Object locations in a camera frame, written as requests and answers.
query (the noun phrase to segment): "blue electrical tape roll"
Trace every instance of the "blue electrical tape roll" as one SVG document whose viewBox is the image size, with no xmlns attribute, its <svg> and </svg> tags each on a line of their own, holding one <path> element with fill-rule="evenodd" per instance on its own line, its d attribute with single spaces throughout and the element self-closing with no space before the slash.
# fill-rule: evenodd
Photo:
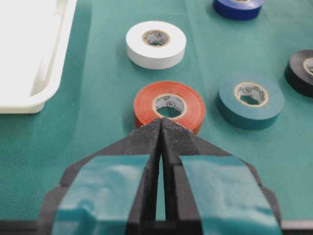
<svg viewBox="0 0 313 235">
<path fill-rule="evenodd" d="M 214 0 L 217 13 L 229 19 L 246 21 L 256 18 L 264 0 Z"/>
<path fill-rule="evenodd" d="M 229 123 L 257 130 L 275 122 L 284 107 L 284 96 L 269 80 L 254 74 L 237 73 L 221 83 L 217 106 Z"/>
</svg>

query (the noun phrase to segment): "green table mat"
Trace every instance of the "green table mat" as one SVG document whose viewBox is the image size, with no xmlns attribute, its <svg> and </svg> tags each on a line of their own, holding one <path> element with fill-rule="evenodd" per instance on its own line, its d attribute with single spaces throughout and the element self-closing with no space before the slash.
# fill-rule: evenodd
<svg viewBox="0 0 313 235">
<path fill-rule="evenodd" d="M 0 219 L 36 219 L 65 168 L 134 129 L 136 93 L 164 80 L 201 94 L 207 110 L 199 136 L 256 166 L 283 219 L 313 219 L 313 99 L 283 75 L 293 52 L 313 48 L 312 12 L 313 0 L 267 0 L 258 18 L 235 22 L 215 13 L 212 0 L 78 0 L 58 92 L 39 114 L 0 116 Z M 128 59 L 126 32 L 147 20 L 184 31 L 180 64 L 146 70 Z M 242 130 L 217 111 L 220 81 L 236 71 L 280 86 L 286 104 L 270 128 Z M 159 186 L 157 218 L 164 219 Z"/>
</svg>

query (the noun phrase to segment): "cardboard core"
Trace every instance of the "cardboard core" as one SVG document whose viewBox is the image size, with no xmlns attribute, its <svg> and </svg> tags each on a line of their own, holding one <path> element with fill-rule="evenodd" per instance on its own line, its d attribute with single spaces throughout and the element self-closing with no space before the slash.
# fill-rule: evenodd
<svg viewBox="0 0 313 235">
<path fill-rule="evenodd" d="M 170 41 L 170 36 L 161 30 L 149 30 L 142 35 L 145 44 L 152 47 L 163 47 Z"/>
</svg>

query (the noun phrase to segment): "black electrical tape roll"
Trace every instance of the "black electrical tape roll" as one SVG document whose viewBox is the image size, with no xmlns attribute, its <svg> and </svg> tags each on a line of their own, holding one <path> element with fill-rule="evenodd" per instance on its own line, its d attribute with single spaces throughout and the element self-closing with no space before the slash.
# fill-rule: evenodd
<svg viewBox="0 0 313 235">
<path fill-rule="evenodd" d="M 296 91 L 313 98 L 313 50 L 293 54 L 287 64 L 285 77 Z"/>
</svg>

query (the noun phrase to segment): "red electrical tape roll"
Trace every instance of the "red electrical tape roll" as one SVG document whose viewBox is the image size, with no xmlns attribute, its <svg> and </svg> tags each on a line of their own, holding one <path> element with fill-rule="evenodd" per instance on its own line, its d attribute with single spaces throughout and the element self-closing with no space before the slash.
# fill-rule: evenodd
<svg viewBox="0 0 313 235">
<path fill-rule="evenodd" d="M 134 119 L 136 127 L 148 124 L 155 118 L 163 118 L 157 112 L 161 107 L 172 107 L 180 112 L 170 120 L 192 130 L 200 131 L 205 105 L 201 96 L 190 87 L 178 82 L 156 82 L 144 87 L 134 101 Z"/>
</svg>

